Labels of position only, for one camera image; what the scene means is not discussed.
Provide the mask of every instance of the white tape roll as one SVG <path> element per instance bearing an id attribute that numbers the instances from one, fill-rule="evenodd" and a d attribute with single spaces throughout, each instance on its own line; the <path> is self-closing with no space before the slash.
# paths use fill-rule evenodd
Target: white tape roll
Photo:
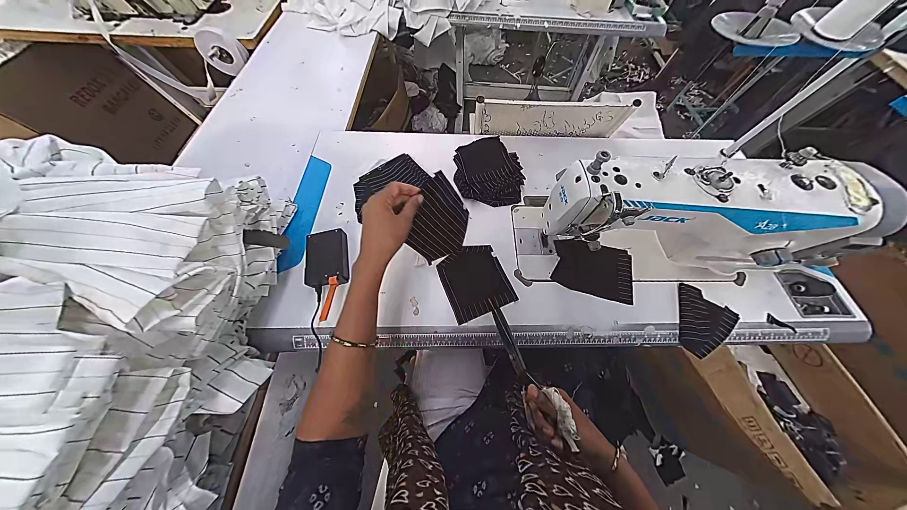
<path id="1" fill-rule="evenodd" d="M 222 73 L 236 76 L 246 61 L 249 50 L 238 40 L 217 28 L 201 28 L 195 33 L 195 49 L 212 67 Z"/>

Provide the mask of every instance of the black pinstripe fabric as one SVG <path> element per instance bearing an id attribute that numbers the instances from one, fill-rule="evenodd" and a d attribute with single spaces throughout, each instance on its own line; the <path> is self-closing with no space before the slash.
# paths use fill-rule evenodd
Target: black pinstripe fabric
<path id="1" fill-rule="evenodd" d="M 469 211 L 443 172 L 429 175 L 409 154 L 400 154 L 353 184 L 359 222 L 362 222 L 362 206 L 368 198 L 394 181 L 421 188 L 425 196 L 413 219 L 406 244 L 429 263 L 459 251 L 466 237 Z"/>
<path id="2" fill-rule="evenodd" d="M 526 177 L 520 160 L 516 152 L 507 152 L 499 137 L 490 136 L 458 147 L 453 162 L 457 168 L 453 183 L 464 198 L 492 207 L 522 200 Z"/>
<path id="3" fill-rule="evenodd" d="M 699 359 L 717 349 L 734 330 L 740 316 L 702 297 L 702 290 L 678 284 L 680 345 Z"/>
<path id="4" fill-rule="evenodd" d="M 438 263 L 438 277 L 453 308 L 457 324 L 464 324 L 519 298 L 504 274 L 492 247 L 463 246 L 459 253 Z"/>
<path id="5" fill-rule="evenodd" d="M 589 249 L 584 240 L 556 240 L 558 265 L 551 280 L 570 290 L 598 298 L 633 304 L 633 259 L 626 250 L 602 246 Z"/>

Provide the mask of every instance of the woman's left hand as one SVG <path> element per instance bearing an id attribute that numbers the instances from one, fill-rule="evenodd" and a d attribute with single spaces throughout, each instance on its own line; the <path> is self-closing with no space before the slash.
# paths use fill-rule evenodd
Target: woman's left hand
<path id="1" fill-rule="evenodd" d="M 564 400 L 570 404 L 576 431 L 580 435 L 580 456 L 589 462 L 610 462 L 614 458 L 614 446 L 601 434 L 592 420 L 582 412 L 567 392 L 557 388 Z M 557 410 L 535 385 L 526 388 L 526 406 L 529 408 L 535 433 L 559 455 L 564 451 L 564 442 L 557 429 Z"/>

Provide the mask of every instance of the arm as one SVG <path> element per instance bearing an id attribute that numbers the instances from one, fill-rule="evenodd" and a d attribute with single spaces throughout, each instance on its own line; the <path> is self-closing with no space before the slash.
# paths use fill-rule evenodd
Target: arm
<path id="1" fill-rule="evenodd" d="M 614 456 L 617 453 L 614 445 L 608 442 L 608 439 L 573 402 L 567 392 L 562 389 L 558 389 L 558 391 L 570 404 L 573 420 L 576 421 L 577 433 L 581 438 L 579 455 L 585 461 L 586 466 L 601 478 L 624 508 L 658 510 L 658 505 L 655 504 L 646 485 L 633 470 L 633 466 L 629 464 L 626 456 L 621 456 L 617 469 L 611 470 Z M 535 386 L 529 386 L 526 389 L 526 403 L 532 412 L 535 429 L 542 439 L 546 440 L 554 449 L 562 451 L 561 438 L 557 436 L 550 420 L 545 418 L 545 416 L 556 417 L 557 413 L 547 398 L 539 398 L 540 394 L 541 392 Z"/>
<path id="2" fill-rule="evenodd" d="M 419 191 L 414 186 L 392 182 L 363 206 L 359 258 L 353 265 L 349 291 L 334 328 L 337 338 L 358 344 L 375 341 L 381 280 L 387 263 L 409 235 L 423 199 Z M 297 426 L 297 439 L 321 441 L 367 434 L 363 418 L 375 401 L 374 354 L 373 348 L 328 342 L 321 373 Z"/>

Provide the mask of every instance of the pile of white fabric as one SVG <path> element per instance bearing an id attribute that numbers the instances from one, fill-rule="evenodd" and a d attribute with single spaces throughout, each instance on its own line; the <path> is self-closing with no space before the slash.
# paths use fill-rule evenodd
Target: pile of white fabric
<path id="1" fill-rule="evenodd" d="M 283 10 L 309 16 L 309 28 L 362 35 L 374 30 L 394 39 L 402 15 L 413 37 L 429 46 L 447 33 L 451 11 L 475 10 L 484 0 L 288 0 Z"/>
<path id="2" fill-rule="evenodd" d="M 269 377 L 244 321 L 296 206 L 251 177 L 0 141 L 0 508 L 204 510 L 212 445 Z"/>

